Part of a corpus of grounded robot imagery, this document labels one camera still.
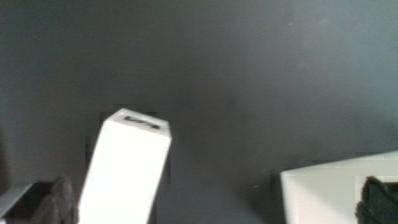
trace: gray surface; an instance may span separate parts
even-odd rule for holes
[[[278,171],[398,146],[398,2],[0,6],[7,184],[67,175],[79,187],[124,104],[172,125],[156,223],[282,223]]]
[[[31,184],[17,183],[12,185],[10,189],[0,196],[0,219],[3,218],[3,215],[7,214],[10,208],[15,205],[15,202],[21,199],[21,196],[28,192],[28,189],[31,187]]]

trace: white box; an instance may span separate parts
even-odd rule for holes
[[[357,224],[355,208],[365,177],[398,182],[398,152],[280,173],[287,224]]]
[[[170,145],[166,121],[120,109],[102,122],[79,224],[145,224]]]

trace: black object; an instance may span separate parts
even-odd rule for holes
[[[5,215],[7,223],[76,224],[78,209],[70,180],[37,182]]]
[[[398,224],[398,183],[367,177],[355,216],[358,224]]]

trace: white object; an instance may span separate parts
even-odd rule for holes
[[[170,145],[166,121],[120,109],[102,122],[79,224],[145,224]]]
[[[398,152],[280,173],[287,224],[357,224],[355,207],[367,176],[398,182]]]

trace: dark gray wall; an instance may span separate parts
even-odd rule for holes
[[[159,224],[282,223],[278,172],[398,146],[392,0],[0,1],[0,189],[72,178],[120,106],[170,121]]]

